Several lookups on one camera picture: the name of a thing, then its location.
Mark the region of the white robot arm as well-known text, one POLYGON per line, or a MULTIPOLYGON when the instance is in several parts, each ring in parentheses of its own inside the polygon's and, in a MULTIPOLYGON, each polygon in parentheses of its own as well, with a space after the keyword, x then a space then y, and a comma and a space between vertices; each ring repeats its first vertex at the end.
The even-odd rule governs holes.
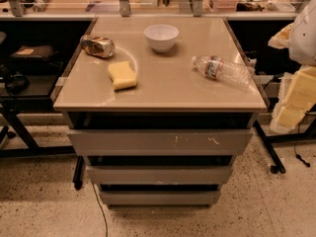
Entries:
POLYGON ((316 0, 310 0, 293 23, 271 37, 268 46, 287 48, 289 58, 300 64, 296 72, 282 76, 270 123, 273 132, 286 134, 316 104, 316 0))

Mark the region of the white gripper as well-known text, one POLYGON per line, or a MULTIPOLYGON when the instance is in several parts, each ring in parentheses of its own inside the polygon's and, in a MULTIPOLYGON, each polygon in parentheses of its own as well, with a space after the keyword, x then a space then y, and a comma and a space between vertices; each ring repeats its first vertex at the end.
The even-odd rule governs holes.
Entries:
MULTIPOLYGON (((268 46, 289 48, 293 24, 288 24, 270 38, 268 46)), ((316 67, 302 66, 291 78, 284 102, 277 102, 270 123, 270 130, 287 134, 303 120, 307 111, 316 104, 316 67)))

